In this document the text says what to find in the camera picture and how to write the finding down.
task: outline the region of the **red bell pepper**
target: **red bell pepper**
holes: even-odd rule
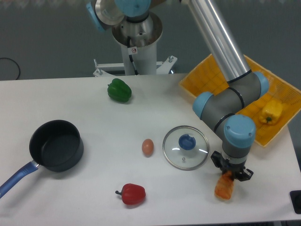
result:
[[[145,189],[142,186],[134,184],[126,184],[123,186],[121,192],[115,191],[116,194],[120,194],[122,201],[126,205],[136,205],[145,199]]]

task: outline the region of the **yellow bell pepper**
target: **yellow bell pepper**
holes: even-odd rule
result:
[[[268,125],[275,125],[282,114],[282,103],[277,100],[269,101],[259,115],[259,121]]]

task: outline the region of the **green bell pepper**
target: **green bell pepper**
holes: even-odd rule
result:
[[[108,95],[113,100],[125,103],[132,96],[132,90],[123,80],[115,78],[108,85]]]

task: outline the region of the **black cable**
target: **black cable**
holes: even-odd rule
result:
[[[20,77],[20,74],[21,74],[21,69],[20,69],[20,66],[19,66],[19,64],[18,64],[16,61],[14,61],[13,59],[11,59],[11,58],[8,58],[8,57],[0,57],[0,60],[10,60],[10,61],[14,62],[14,63],[17,65],[17,67],[18,67],[18,70],[19,70],[19,74],[18,74],[18,76],[17,76],[16,80],[18,80],[18,79],[19,79],[19,77]]]
[[[127,37],[127,48],[130,48],[130,47],[131,47],[130,41],[131,41],[131,37],[128,36],[128,37]],[[136,68],[136,65],[135,65],[135,63],[134,63],[134,60],[133,60],[132,55],[128,55],[128,56],[129,56],[130,61],[131,61],[132,65],[133,65],[133,69],[134,69],[134,71],[135,71],[135,75],[139,75],[138,70],[137,70],[137,68]]]

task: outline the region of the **blue pot handle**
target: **blue pot handle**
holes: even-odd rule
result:
[[[2,198],[13,186],[16,185],[23,177],[36,171],[38,169],[38,164],[35,161],[30,161],[21,169],[19,169],[13,176],[10,177],[1,187],[0,187],[0,198]]]

